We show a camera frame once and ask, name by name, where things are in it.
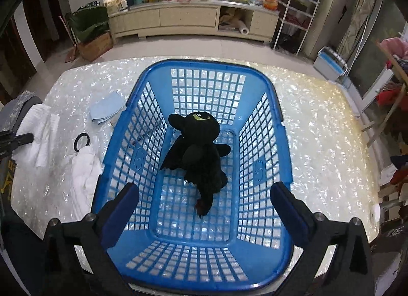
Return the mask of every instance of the plush toy head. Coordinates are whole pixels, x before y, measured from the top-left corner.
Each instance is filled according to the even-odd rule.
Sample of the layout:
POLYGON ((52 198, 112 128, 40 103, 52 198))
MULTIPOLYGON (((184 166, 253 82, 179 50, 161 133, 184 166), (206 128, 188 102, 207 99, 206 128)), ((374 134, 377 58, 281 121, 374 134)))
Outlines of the plush toy head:
POLYGON ((220 134, 220 124, 207 112, 194 112, 186 117, 171 114, 169 123, 191 144, 212 143, 220 134))

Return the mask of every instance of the light blue cloth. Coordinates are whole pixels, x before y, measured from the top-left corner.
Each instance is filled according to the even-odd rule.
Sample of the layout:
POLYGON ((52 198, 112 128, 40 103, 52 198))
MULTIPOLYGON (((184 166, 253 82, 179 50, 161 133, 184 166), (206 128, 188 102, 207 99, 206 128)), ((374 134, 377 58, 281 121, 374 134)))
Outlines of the light blue cloth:
POLYGON ((89 109, 93 122, 101 124, 113 117, 121 111, 125 106, 125 102, 121 95, 116 91, 111 92, 103 100, 95 103, 89 109))

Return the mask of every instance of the pink cloth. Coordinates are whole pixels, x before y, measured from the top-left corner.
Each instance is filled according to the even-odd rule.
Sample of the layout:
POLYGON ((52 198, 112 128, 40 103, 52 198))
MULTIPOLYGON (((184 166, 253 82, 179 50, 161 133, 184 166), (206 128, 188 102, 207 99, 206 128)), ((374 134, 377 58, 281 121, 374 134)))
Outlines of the pink cloth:
POLYGON ((381 46, 391 55, 397 55, 401 59, 408 59, 408 42, 399 37, 387 38, 381 42, 381 46))

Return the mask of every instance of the curtain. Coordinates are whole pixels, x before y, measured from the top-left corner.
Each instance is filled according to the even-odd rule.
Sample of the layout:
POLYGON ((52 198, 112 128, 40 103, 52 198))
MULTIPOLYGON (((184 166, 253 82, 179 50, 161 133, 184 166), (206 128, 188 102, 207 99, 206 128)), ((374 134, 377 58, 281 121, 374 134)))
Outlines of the curtain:
POLYGON ((358 45, 366 20, 373 11, 374 3, 375 0, 356 0, 350 26, 336 51, 345 61, 348 61, 358 45))

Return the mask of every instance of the black plush toy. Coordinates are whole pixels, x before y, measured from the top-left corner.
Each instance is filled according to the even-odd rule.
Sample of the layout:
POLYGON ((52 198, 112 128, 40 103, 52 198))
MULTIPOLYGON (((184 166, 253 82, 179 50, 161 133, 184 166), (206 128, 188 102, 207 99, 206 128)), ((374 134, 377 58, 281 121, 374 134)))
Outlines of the black plush toy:
POLYGON ((231 152, 228 144, 214 144, 220 133, 217 120, 207 112, 190 113, 186 117, 169 115, 169 123, 181 132, 167 153, 163 168, 182 168, 184 180, 197 186, 201 199, 195 205, 197 214, 205 216, 212 204, 213 195, 220 192, 228 178, 221 170, 220 157, 231 152))

